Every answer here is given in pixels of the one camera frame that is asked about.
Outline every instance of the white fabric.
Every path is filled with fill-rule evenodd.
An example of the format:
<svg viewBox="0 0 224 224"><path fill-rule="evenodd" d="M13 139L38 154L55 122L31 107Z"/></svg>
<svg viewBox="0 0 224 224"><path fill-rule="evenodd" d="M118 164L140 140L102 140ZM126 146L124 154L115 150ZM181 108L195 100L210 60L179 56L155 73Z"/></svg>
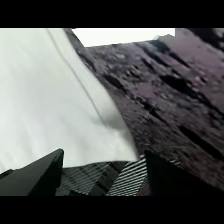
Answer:
<svg viewBox="0 0 224 224"><path fill-rule="evenodd" d="M0 172L58 148L64 167L138 159L112 99L62 29L0 29Z"/></svg>

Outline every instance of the white object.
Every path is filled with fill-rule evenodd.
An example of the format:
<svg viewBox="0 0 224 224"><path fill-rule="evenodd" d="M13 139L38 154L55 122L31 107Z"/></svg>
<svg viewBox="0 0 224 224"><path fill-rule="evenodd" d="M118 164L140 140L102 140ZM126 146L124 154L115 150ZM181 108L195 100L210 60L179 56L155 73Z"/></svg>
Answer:
<svg viewBox="0 0 224 224"><path fill-rule="evenodd" d="M174 28L76 28L72 31L84 47L148 41L167 34L175 36Z"/></svg>
<svg viewBox="0 0 224 224"><path fill-rule="evenodd" d="M64 167L138 159L112 99L62 29L0 29L0 172L58 148Z"/></svg>

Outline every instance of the dark textured surface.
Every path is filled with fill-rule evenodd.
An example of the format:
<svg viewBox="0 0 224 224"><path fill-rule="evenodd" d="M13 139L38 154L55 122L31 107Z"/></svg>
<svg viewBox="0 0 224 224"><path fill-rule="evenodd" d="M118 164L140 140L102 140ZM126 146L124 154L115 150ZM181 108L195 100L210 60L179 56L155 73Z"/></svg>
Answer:
<svg viewBox="0 0 224 224"><path fill-rule="evenodd" d="M176 29L175 37L92 48L65 30L139 152L151 150L224 190L224 29Z"/></svg>

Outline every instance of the white cloth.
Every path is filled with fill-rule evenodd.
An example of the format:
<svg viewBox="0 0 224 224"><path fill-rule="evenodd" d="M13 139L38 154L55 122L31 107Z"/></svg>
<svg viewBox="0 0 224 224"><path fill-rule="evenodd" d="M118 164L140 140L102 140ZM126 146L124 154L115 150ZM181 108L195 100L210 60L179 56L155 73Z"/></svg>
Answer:
<svg viewBox="0 0 224 224"><path fill-rule="evenodd" d="M0 172L58 148L64 167L138 159L115 104L62 29L0 29Z"/></svg>

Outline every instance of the dark speckled surface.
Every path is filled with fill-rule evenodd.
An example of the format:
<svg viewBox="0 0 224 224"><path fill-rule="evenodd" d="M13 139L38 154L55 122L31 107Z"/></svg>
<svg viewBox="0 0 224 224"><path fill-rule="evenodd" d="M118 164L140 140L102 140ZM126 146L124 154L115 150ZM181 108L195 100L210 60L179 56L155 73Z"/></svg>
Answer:
<svg viewBox="0 0 224 224"><path fill-rule="evenodd" d="M92 48L65 30L139 152L151 150L224 190L224 29L176 29L175 37Z"/></svg>

